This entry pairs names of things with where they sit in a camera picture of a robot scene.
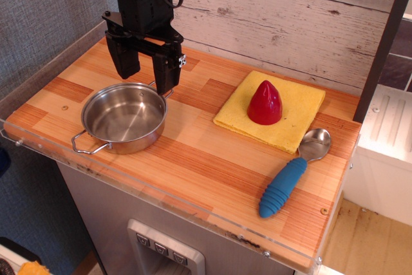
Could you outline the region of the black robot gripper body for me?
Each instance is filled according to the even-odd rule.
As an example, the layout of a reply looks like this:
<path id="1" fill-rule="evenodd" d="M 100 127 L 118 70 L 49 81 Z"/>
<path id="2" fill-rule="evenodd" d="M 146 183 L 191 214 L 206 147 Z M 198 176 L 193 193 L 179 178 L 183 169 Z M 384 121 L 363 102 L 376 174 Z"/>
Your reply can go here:
<path id="1" fill-rule="evenodd" d="M 184 65 L 181 43 L 183 37 L 172 26 L 174 9 L 182 5 L 173 0 L 117 0 L 118 11 L 102 15 L 107 32 L 116 37 L 130 38 L 130 45 L 139 53 L 151 58 L 156 53 L 179 57 Z"/>

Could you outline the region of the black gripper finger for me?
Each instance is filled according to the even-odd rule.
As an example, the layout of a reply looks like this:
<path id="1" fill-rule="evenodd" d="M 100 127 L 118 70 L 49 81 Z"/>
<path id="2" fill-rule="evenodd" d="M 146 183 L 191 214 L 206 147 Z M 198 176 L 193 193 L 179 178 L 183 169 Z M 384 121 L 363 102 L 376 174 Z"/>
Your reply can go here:
<path id="1" fill-rule="evenodd" d="M 140 71 L 138 52 L 130 45 L 130 38 L 116 37 L 107 32 L 106 42 L 117 73 L 122 79 L 128 79 Z"/>
<path id="2" fill-rule="evenodd" d="M 181 72 L 179 57 L 156 53 L 152 61 L 157 94 L 166 94 L 179 84 Z"/>

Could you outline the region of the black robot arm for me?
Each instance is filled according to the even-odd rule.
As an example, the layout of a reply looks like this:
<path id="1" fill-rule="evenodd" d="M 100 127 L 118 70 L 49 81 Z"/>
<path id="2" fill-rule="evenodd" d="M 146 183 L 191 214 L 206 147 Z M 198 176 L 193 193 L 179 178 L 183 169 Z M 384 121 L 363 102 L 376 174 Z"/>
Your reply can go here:
<path id="1" fill-rule="evenodd" d="M 118 12 L 106 11 L 106 42 L 117 73 L 127 79 L 140 71 L 139 55 L 150 56 L 158 94 L 178 85 L 185 64 L 183 36 L 171 25 L 183 0 L 117 0 Z"/>

